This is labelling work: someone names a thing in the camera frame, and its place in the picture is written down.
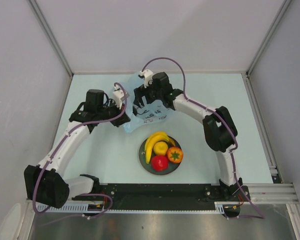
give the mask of light blue table surface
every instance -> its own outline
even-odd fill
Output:
[[[110,93],[114,82],[130,75],[75,75],[67,96],[56,140],[64,133],[68,119],[89,89]],[[237,169],[244,183],[272,183],[257,125],[240,74],[187,74],[186,93],[211,107],[229,109],[237,127],[239,148],[235,151]],[[174,88],[182,89],[181,74],[169,74]],[[220,170],[217,156],[205,141],[203,126],[181,112],[164,123],[149,124],[125,133],[123,127],[99,124],[79,147],[70,161],[64,179],[89,174],[101,183],[207,184],[218,183]],[[179,168],[164,176],[147,172],[138,160],[141,143],[153,132],[165,131],[177,139],[184,152]]]

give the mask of metal floor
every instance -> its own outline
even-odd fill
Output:
[[[295,240],[285,204],[259,205],[265,219],[226,220],[219,214],[109,213],[86,220],[46,213],[33,222],[30,240]],[[255,214],[249,205],[241,214]]]

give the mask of red apple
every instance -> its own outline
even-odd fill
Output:
[[[169,160],[166,156],[157,155],[151,159],[151,165],[157,172],[161,172],[168,168]]]

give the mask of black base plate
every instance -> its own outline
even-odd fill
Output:
[[[242,188],[250,197],[248,187]],[[231,195],[227,188],[211,184],[109,183],[101,185],[101,191],[112,197],[111,209],[136,211],[215,210],[214,202],[238,202],[241,195],[240,191]],[[80,197],[80,200],[103,201],[103,197]]]

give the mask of plastic fruit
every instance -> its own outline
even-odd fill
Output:
[[[166,144],[164,141],[158,141],[154,146],[153,146],[153,151],[155,155],[163,155],[165,156],[167,151],[168,151],[168,144]]]
[[[152,155],[152,150],[153,150],[155,144],[157,142],[161,142],[161,141],[165,141],[165,142],[170,143],[173,146],[175,146],[175,141],[173,141],[167,135],[159,134],[159,135],[156,135],[156,136],[152,137],[150,139],[150,141],[148,142],[148,145],[146,146],[146,150],[145,150],[145,162],[147,164],[150,163],[150,159],[151,159],[151,155]]]
[[[164,131],[157,131],[155,133],[152,133],[150,135],[150,137],[147,138],[147,140],[145,141],[145,145],[144,145],[144,150],[147,149],[147,146],[148,146],[148,143],[149,141],[154,137],[154,136],[157,136],[157,135],[166,135],[168,137],[168,135],[164,132]]]
[[[169,160],[166,156],[157,155],[151,159],[151,165],[157,172],[161,172],[168,168]]]
[[[174,164],[179,164],[181,163],[182,158],[184,157],[184,153],[180,148],[173,146],[168,149],[168,151],[166,152],[166,156],[170,162]]]

